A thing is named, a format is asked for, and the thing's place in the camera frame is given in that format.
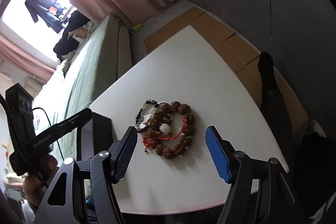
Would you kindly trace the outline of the person's left hand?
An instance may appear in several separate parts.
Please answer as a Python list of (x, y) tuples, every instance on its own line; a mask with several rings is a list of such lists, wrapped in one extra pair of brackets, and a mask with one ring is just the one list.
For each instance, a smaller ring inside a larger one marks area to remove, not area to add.
[(39, 172), (37, 175), (29, 173), (23, 182), (27, 202), (34, 213), (37, 212), (44, 196), (42, 193), (43, 182), (52, 181), (59, 169), (58, 161), (52, 155), (46, 155), (40, 160), (40, 164), (42, 173)]

